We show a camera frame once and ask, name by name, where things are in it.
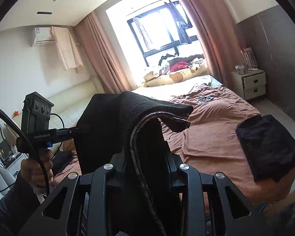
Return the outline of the person's left forearm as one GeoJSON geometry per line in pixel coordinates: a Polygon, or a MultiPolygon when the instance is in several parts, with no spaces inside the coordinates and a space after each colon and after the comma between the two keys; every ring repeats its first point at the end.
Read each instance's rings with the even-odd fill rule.
{"type": "Polygon", "coordinates": [[[13,187],[0,199],[0,235],[18,235],[40,206],[29,173],[20,172],[13,187]]]}

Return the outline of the person's left hand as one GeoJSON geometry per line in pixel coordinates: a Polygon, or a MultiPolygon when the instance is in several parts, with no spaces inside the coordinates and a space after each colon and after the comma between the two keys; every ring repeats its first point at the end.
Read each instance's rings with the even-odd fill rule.
{"type": "MultiPolygon", "coordinates": [[[[52,163],[53,152],[49,149],[40,150],[40,159],[45,166],[49,184],[53,183],[53,163],[52,163]]],[[[42,169],[37,161],[28,158],[23,159],[21,162],[21,176],[30,184],[30,186],[45,186],[45,179],[43,176],[42,169]]]]}

